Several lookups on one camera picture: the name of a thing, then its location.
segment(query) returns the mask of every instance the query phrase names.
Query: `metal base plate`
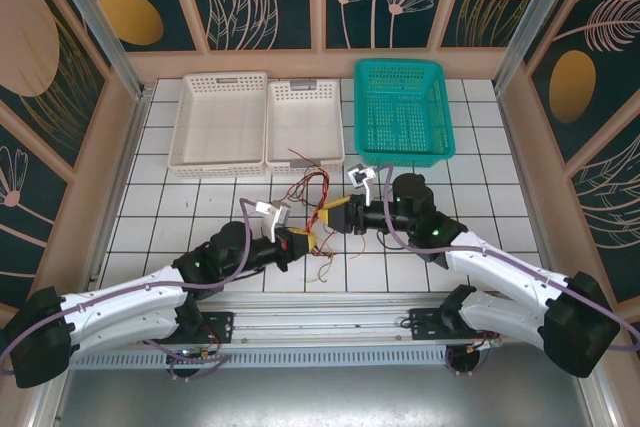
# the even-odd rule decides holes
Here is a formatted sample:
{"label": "metal base plate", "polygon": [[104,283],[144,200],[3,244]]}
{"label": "metal base plate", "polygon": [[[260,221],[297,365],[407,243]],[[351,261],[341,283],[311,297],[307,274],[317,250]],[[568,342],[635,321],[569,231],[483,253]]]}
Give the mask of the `metal base plate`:
{"label": "metal base plate", "polygon": [[203,312],[202,328],[194,337],[186,337],[184,334],[176,333],[171,337],[158,341],[160,344],[176,345],[176,344],[210,344],[209,329],[213,331],[221,344],[231,343],[233,336],[233,312]]}
{"label": "metal base plate", "polygon": [[473,330],[468,327],[459,332],[451,332],[442,323],[440,309],[411,309],[408,320],[413,340],[464,340],[476,339],[478,334],[482,337],[481,330]]}

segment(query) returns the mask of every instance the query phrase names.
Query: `white bracket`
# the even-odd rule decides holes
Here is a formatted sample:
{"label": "white bracket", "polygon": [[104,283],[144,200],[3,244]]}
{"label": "white bracket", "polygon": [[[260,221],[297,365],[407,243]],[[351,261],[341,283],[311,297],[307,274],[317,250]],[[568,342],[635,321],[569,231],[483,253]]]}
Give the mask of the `white bracket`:
{"label": "white bracket", "polygon": [[276,228],[284,227],[291,214],[291,206],[280,200],[272,203],[256,202],[256,212],[262,214],[262,235],[269,237],[269,241],[276,241]]}
{"label": "white bracket", "polygon": [[351,184],[356,189],[364,187],[365,190],[365,205],[369,207],[371,201],[373,201],[373,189],[374,179],[376,178],[376,171],[373,167],[364,167],[362,164],[358,164],[347,171],[347,176],[351,180]]}

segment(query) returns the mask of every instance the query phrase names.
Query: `yellow component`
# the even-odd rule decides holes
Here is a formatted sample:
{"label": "yellow component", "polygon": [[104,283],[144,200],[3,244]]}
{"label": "yellow component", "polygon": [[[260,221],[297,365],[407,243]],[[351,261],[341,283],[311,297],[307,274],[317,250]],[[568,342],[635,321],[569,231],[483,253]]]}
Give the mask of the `yellow component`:
{"label": "yellow component", "polygon": [[148,0],[98,0],[120,40],[150,45],[164,34],[162,17]]}
{"label": "yellow component", "polygon": [[329,211],[327,209],[319,210],[318,218],[320,219],[320,222],[322,222],[324,225],[327,225],[329,223]]}
{"label": "yellow component", "polygon": [[318,211],[318,218],[320,219],[320,222],[325,225],[329,224],[329,210],[349,202],[349,199],[351,199],[351,197],[342,197],[341,199],[324,204],[324,208]]}
{"label": "yellow component", "polygon": [[309,252],[311,252],[313,250],[313,248],[316,246],[316,234],[314,234],[313,232],[307,232],[304,229],[299,229],[297,227],[288,227],[289,232],[293,233],[293,234],[298,234],[298,235],[306,235],[307,237],[309,237]]}

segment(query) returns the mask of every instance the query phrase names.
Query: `cable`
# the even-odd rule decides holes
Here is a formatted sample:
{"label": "cable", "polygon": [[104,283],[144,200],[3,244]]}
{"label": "cable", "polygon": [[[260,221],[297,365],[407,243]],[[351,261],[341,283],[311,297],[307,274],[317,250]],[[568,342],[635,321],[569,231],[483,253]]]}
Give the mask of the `cable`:
{"label": "cable", "polygon": [[327,262],[325,262],[324,264],[322,264],[320,267],[318,267],[318,275],[315,279],[312,280],[306,280],[305,282],[307,284],[312,284],[314,282],[322,282],[323,284],[326,284],[327,281],[324,279],[325,275],[329,274],[329,271],[331,270],[331,266],[333,265],[333,255],[331,255],[331,257],[329,257],[329,260]]}
{"label": "cable", "polygon": [[364,251],[367,250],[367,240],[365,239],[364,234],[362,234],[360,238],[362,239],[362,250],[357,254],[354,254],[351,257],[349,257],[349,260],[353,260],[357,257],[360,257],[362,254],[364,254]]}
{"label": "cable", "polygon": [[[309,162],[309,164],[311,164],[312,167],[316,168],[317,171],[311,172],[309,174],[306,174],[299,182],[297,182],[294,185],[292,185],[291,188],[289,188],[289,191],[287,191],[287,195],[285,195],[285,198],[291,197],[292,200],[296,200],[298,202],[303,202],[303,205],[305,205],[305,202],[307,202],[307,201],[303,201],[302,197],[304,195],[304,192],[308,191],[309,182],[311,181],[311,179],[313,177],[316,177],[318,175],[320,175],[322,177],[322,197],[320,198],[320,201],[318,202],[318,204],[315,206],[315,210],[313,211],[313,214],[311,215],[311,219],[309,220],[309,222],[307,223],[307,225],[305,227],[305,230],[307,232],[311,232],[312,227],[318,221],[318,212],[320,212],[320,210],[322,210],[322,208],[324,207],[325,202],[327,201],[327,197],[329,196],[329,180],[330,180],[330,176],[329,176],[329,173],[326,170],[324,170],[322,167],[320,167],[318,164],[316,164],[313,160],[308,159],[307,157],[302,155],[300,152],[297,152],[297,151],[295,151],[293,149],[287,149],[287,150],[289,152],[292,152],[292,153],[296,154],[301,159],[306,160],[307,162]],[[302,188],[302,190],[300,192],[297,192],[297,190],[298,190],[298,188],[300,186],[304,186],[304,187]]]}
{"label": "cable", "polygon": [[559,284],[558,282],[548,279],[546,276],[540,274],[539,272],[537,272],[536,270],[532,269],[531,267],[529,267],[528,265],[521,263],[517,260],[512,259],[511,257],[497,251],[491,248],[486,248],[483,249],[481,247],[476,247],[476,246],[450,246],[450,247],[442,247],[442,248],[436,248],[436,249],[419,249],[417,247],[414,247],[412,245],[408,245],[405,244],[402,239],[400,238],[400,236],[398,235],[398,233],[396,232],[396,230],[393,228],[393,222],[391,221],[391,213],[390,213],[390,209],[389,209],[389,203],[391,202],[389,200],[389,188],[391,186],[391,176],[393,175],[393,166],[391,164],[385,164],[381,167],[377,167],[376,170],[377,172],[380,172],[382,170],[388,169],[388,173],[387,173],[387,178],[385,179],[384,182],[384,199],[382,202],[382,206],[384,209],[384,220],[387,224],[387,230],[389,231],[389,234],[391,234],[391,237],[393,237],[393,240],[395,240],[398,245],[404,247],[405,249],[407,249],[410,252],[413,252],[415,254],[442,254],[445,252],[477,252],[479,254],[482,255],[488,255],[490,257],[493,257],[495,259],[501,260],[502,262],[506,262],[507,264],[515,267],[516,269],[529,274],[531,277],[533,277],[534,279],[545,283],[546,285],[550,285],[551,287],[553,287],[554,289],[559,290],[560,292],[562,292],[563,294],[567,294],[570,297],[573,297],[574,299],[576,299],[579,302],[582,302],[584,305],[591,307],[592,309],[594,309],[595,311],[601,313],[602,315],[605,315],[606,317],[608,317],[609,319],[613,320],[614,322],[620,324],[620,326],[624,327],[629,334],[631,334],[632,337],[635,337],[635,344],[632,345],[610,345],[608,350],[614,350],[614,351],[619,351],[619,352],[636,352],[640,350],[640,332],[638,332],[638,330],[631,325],[629,322],[627,322],[626,320],[624,320],[623,318],[621,318],[620,316],[614,314],[613,312],[611,312],[608,309],[605,309],[604,307],[602,307],[601,305],[595,303],[593,300],[588,299],[586,297],[584,297],[583,295],[580,295],[577,292],[574,292],[571,289],[568,289],[567,287],[565,287],[564,285]]}
{"label": "cable", "polygon": [[254,272],[251,272],[250,274],[245,274],[245,275],[239,275],[238,277],[236,277],[235,279],[233,279],[231,282],[237,282],[239,280],[244,280],[244,279],[249,279],[251,277],[255,277],[256,275],[260,275],[261,273],[264,272],[264,267],[261,269],[258,269]]}
{"label": "cable", "polygon": [[378,242],[380,242],[380,245],[382,245],[385,249],[387,249],[387,250],[404,250],[404,247],[389,247],[387,245],[387,243],[384,241],[384,236],[385,235],[387,235],[387,234],[385,234],[381,230],[376,231],[376,238],[378,239]]}
{"label": "cable", "polygon": [[207,346],[207,351],[213,346],[213,343],[215,342],[216,343],[215,353],[217,354],[218,351],[220,350],[220,339],[218,339],[218,336],[215,334],[213,329],[208,325],[203,325],[200,330],[204,330],[205,332],[209,333],[209,345]]}
{"label": "cable", "polygon": [[[33,332],[40,329],[41,327],[44,327],[45,325],[51,322],[54,322],[58,319],[61,319],[69,314],[73,314],[74,312],[84,311],[87,307],[93,307],[94,305],[113,299],[115,297],[119,297],[121,295],[130,294],[132,292],[137,292],[139,290],[148,290],[154,287],[181,287],[183,289],[191,289],[191,290],[212,290],[212,289],[223,287],[229,282],[233,282],[233,280],[240,274],[240,272],[242,272],[242,269],[244,269],[244,266],[247,264],[247,260],[249,258],[249,250],[251,247],[251,228],[249,226],[249,214],[247,213],[247,207],[246,207],[247,205],[251,205],[255,207],[256,204],[247,199],[240,199],[240,208],[242,209],[242,216],[244,218],[244,232],[245,232],[244,251],[242,253],[242,259],[240,260],[240,264],[238,265],[238,268],[229,277],[219,282],[214,282],[211,284],[194,284],[194,283],[187,283],[187,282],[177,282],[172,280],[149,282],[147,284],[140,284],[132,287],[126,287],[120,290],[115,290],[113,292],[109,292],[108,294],[102,295],[100,297],[89,299],[86,302],[76,305],[75,307],[71,307],[69,309],[62,310],[56,314],[50,315],[49,317],[46,317],[40,320],[39,322],[36,322],[35,324],[33,324],[31,327],[27,328],[24,332],[22,332],[15,339],[13,339],[12,342],[9,343],[7,348],[4,349],[4,351],[0,354],[0,375],[14,375],[13,370],[7,370],[3,366],[5,361],[9,357],[9,354],[13,352],[13,350],[20,344],[20,342],[22,342],[29,335],[31,335]],[[154,342],[153,340],[147,340],[145,342],[147,342],[150,345],[153,345],[156,348],[158,348],[157,346],[159,346],[159,344]],[[165,351],[171,352],[169,349],[164,349],[164,350],[160,349],[160,350],[162,350],[163,352]]]}

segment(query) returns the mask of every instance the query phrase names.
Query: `basket handle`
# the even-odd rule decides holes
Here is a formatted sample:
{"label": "basket handle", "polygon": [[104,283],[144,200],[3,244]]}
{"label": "basket handle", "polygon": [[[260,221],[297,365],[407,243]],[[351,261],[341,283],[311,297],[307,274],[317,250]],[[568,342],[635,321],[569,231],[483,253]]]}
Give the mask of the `basket handle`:
{"label": "basket handle", "polygon": [[216,83],[218,83],[218,84],[237,84],[238,83],[238,78],[237,77],[220,77],[220,78],[216,79]]}
{"label": "basket handle", "polygon": [[289,88],[293,91],[296,90],[316,90],[318,88],[318,81],[316,80],[290,80]]}
{"label": "basket handle", "polygon": [[220,167],[220,168],[216,168],[216,167],[200,167],[199,170],[201,172],[203,172],[203,173],[207,173],[207,172],[216,172],[216,173],[231,172],[231,169],[229,167]]}

